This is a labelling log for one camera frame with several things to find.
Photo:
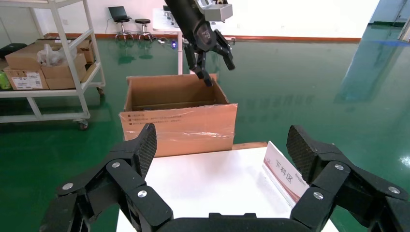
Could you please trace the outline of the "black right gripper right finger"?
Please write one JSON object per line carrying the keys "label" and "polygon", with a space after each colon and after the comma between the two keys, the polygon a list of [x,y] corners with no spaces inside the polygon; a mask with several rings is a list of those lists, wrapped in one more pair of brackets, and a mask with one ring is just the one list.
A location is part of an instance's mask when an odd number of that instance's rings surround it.
{"label": "black right gripper right finger", "polygon": [[286,147],[308,184],[292,220],[319,232],[339,206],[370,232],[409,231],[409,194],[403,188],[354,165],[335,145],[312,139],[299,125],[290,127]]}

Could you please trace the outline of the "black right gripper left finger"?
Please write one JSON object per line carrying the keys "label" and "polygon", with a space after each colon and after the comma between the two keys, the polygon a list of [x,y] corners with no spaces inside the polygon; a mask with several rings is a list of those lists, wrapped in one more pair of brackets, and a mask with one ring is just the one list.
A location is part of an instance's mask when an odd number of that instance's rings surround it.
{"label": "black right gripper left finger", "polygon": [[147,123],[135,139],[114,146],[99,164],[56,188],[40,231],[88,232],[115,204],[135,230],[158,231],[173,211],[145,180],[156,150],[155,125]]}

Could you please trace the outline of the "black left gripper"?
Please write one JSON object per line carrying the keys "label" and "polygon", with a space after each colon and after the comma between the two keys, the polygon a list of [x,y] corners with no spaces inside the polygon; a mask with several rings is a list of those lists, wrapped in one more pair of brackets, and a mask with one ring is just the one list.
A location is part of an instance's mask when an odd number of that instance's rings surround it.
{"label": "black left gripper", "polygon": [[211,87],[213,81],[205,70],[206,52],[216,52],[223,57],[228,70],[235,69],[230,44],[219,30],[211,29],[194,0],[167,0],[165,3],[189,42],[184,47],[189,69],[207,87]]}

